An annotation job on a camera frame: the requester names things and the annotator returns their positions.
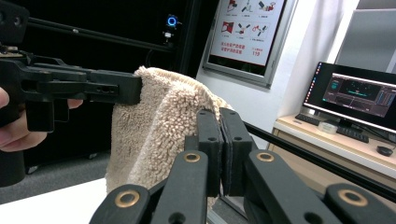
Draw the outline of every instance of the human hand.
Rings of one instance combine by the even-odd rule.
[[[0,108],[6,106],[9,96],[0,88]],[[67,100],[70,109],[82,105],[82,100]],[[0,149],[3,151],[19,151],[35,147],[47,137],[47,133],[29,132],[27,129],[26,111],[20,112],[20,118],[0,128]]]

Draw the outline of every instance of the poster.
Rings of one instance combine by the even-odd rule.
[[[221,0],[211,56],[266,66],[284,0]]]

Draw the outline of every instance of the floor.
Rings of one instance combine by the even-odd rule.
[[[90,158],[76,158],[37,167],[22,182],[0,188],[0,204],[10,203],[36,196],[56,189],[64,189],[105,177],[109,152],[101,152]],[[248,223],[239,205],[225,198],[217,200],[213,210],[207,213],[209,224],[245,224]]]

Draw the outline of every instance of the table surface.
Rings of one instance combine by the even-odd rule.
[[[0,223],[87,224],[106,197],[104,178],[0,205]]]
[[[367,144],[339,133],[325,133],[295,115],[277,119],[274,128],[396,179],[396,153],[386,157],[376,152],[377,146],[393,148],[392,145],[374,138]]]

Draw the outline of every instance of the blue light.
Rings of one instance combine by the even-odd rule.
[[[177,18],[175,16],[168,17],[168,25],[169,26],[176,26],[177,25]]]

